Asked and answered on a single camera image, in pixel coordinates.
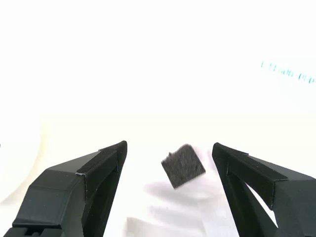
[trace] white backdrop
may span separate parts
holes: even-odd
[[[120,140],[128,156],[109,236],[120,236],[118,223],[124,234],[127,204],[142,203],[141,180],[154,178],[184,143],[211,150],[221,142],[316,176],[316,82],[298,80],[316,77],[312,9],[267,1],[1,1],[0,115],[36,115],[41,143],[27,178],[16,175],[22,184],[0,203],[0,236],[45,168]]]

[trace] gray sponge cube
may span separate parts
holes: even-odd
[[[183,145],[175,153],[169,153],[161,164],[174,189],[205,173],[201,161],[190,145]]]

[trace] black foam cube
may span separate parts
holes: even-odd
[[[183,145],[162,162],[170,183],[174,189],[205,173],[205,169],[190,145]]]

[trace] sponge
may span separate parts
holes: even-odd
[[[162,162],[170,183],[174,189],[205,173],[205,169],[193,147],[186,144]]]

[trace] white object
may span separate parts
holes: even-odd
[[[31,171],[40,148],[40,123],[35,115],[0,116],[0,202],[14,192]]]

